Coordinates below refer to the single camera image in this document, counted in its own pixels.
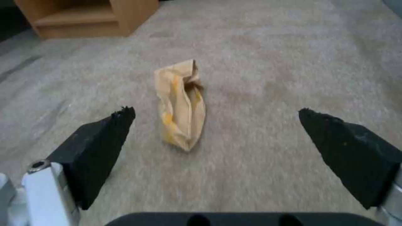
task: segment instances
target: wooden shelf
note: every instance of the wooden shelf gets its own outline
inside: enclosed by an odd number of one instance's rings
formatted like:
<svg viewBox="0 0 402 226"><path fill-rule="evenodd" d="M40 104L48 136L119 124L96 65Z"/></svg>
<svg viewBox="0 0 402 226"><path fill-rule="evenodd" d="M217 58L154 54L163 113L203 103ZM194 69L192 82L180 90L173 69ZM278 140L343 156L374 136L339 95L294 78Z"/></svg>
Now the wooden shelf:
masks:
<svg viewBox="0 0 402 226"><path fill-rule="evenodd" d="M117 22L110 4L74 6L35 21L36 26Z"/></svg>
<svg viewBox="0 0 402 226"><path fill-rule="evenodd" d="M158 0L14 1L42 39L128 36L159 5Z"/></svg>

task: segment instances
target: floor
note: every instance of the floor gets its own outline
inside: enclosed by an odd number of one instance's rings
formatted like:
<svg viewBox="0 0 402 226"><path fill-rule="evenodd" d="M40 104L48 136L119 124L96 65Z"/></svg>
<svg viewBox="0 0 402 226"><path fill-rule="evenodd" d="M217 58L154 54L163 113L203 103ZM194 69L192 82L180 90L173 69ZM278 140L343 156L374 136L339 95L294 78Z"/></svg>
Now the floor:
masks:
<svg viewBox="0 0 402 226"><path fill-rule="evenodd" d="M0 43L0 172L15 184L81 124L134 106L81 225L140 211L371 216L323 163L297 111L402 148L402 20L380 0L174 0L128 38ZM191 153L161 142L153 71L194 58L207 118Z"/></svg>

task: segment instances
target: bolt hole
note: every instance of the bolt hole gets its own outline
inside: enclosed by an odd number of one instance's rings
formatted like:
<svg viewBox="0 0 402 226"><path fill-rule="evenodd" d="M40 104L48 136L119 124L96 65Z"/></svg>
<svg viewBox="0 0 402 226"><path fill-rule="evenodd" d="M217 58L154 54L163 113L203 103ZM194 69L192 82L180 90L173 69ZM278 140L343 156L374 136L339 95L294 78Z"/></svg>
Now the bolt hole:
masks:
<svg viewBox="0 0 402 226"><path fill-rule="evenodd" d="M35 162L34 164L32 164L32 168L39 168L39 167L43 166L44 164L45 164L44 161L38 161L38 162Z"/></svg>
<svg viewBox="0 0 402 226"><path fill-rule="evenodd" d="M203 215L194 215L187 221L187 226L211 226L208 218Z"/></svg>
<svg viewBox="0 0 402 226"><path fill-rule="evenodd" d="M295 216L285 214L279 218L279 226L303 226L303 224Z"/></svg>

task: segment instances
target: paper bag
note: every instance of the paper bag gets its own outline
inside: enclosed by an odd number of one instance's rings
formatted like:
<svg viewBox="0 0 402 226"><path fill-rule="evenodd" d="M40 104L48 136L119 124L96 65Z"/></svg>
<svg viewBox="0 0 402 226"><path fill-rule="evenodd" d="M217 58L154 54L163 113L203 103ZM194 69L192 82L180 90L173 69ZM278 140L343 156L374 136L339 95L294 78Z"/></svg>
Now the paper bag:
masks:
<svg viewBox="0 0 402 226"><path fill-rule="evenodd" d="M164 141L185 151L198 141L205 121L205 103L195 60L155 71L160 132Z"/></svg>

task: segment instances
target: crumpled paper bag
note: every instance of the crumpled paper bag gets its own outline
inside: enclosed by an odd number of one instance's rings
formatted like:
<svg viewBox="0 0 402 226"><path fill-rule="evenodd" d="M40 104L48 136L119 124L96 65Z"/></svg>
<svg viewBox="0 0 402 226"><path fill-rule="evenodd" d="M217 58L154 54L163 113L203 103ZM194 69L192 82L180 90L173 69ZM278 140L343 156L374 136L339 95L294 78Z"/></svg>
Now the crumpled paper bag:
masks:
<svg viewBox="0 0 402 226"><path fill-rule="evenodd" d="M185 151L198 141L205 121L203 87L195 60L155 71L161 137Z"/></svg>

